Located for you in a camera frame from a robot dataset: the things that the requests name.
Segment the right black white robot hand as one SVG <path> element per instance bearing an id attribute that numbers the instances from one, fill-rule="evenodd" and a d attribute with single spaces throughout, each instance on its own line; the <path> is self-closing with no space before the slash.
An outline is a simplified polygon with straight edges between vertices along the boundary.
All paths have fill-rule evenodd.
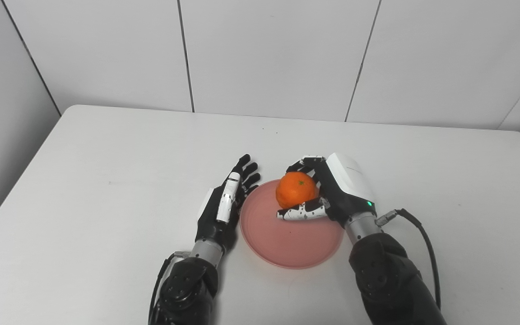
<path id="1" fill-rule="evenodd" d="M 311 179 L 318 185 L 318 196 L 278 210 L 278 219 L 304 221 L 327 217 L 344 227 L 355 214 L 369 212 L 376 216 L 373 191 L 359 164 L 345 154 L 303 156 L 289 166 L 287 172 L 312 172 Z"/>

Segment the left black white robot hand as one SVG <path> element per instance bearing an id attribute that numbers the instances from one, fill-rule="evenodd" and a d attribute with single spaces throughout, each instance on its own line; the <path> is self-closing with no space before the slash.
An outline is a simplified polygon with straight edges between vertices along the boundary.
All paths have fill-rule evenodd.
<path id="1" fill-rule="evenodd" d="M 207 195 L 197 222 L 195 241 L 214 242 L 225 254 L 237 240 L 236 228 L 244 201 L 258 187 L 258 164 L 249 154 L 240 157 L 221 185 Z"/>

